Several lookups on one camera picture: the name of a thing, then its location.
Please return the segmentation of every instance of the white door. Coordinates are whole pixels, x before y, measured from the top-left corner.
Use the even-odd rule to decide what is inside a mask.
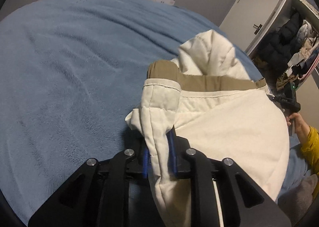
[[[269,19],[279,0],[236,0],[220,29],[243,51]]]

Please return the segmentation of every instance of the yellow shirt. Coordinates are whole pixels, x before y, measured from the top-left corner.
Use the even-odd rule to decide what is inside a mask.
[[[301,152],[310,164],[314,174],[319,175],[319,133],[318,130],[310,126],[308,140],[301,147]],[[317,184],[313,198],[319,193],[319,183]]]

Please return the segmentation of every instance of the closet shelf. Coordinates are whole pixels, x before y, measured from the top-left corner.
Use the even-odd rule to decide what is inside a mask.
[[[319,32],[319,12],[307,0],[292,0],[291,5]]]

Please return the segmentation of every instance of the bed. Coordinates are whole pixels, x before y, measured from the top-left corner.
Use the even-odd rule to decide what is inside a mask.
[[[40,0],[0,23],[0,190],[24,224],[87,158],[129,145],[124,119],[149,64],[210,29],[220,32],[148,0]],[[246,54],[236,56],[261,78]],[[131,185],[130,209],[131,226],[163,226],[148,187]]]

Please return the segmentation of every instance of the silver bolt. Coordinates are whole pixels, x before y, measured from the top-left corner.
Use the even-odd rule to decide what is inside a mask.
[[[94,158],[90,158],[90,159],[87,160],[87,164],[89,166],[94,166],[96,163],[97,163],[97,161]]]
[[[195,155],[195,154],[196,154],[196,150],[194,150],[194,149],[187,149],[187,150],[186,150],[186,153],[187,153],[188,155]]]
[[[124,151],[124,154],[126,156],[132,156],[132,155],[134,155],[134,153],[135,153],[135,151],[132,150],[132,149],[127,149],[127,150]]]
[[[234,164],[234,161],[230,158],[225,158],[224,159],[224,163],[227,165],[227,166],[231,166]]]

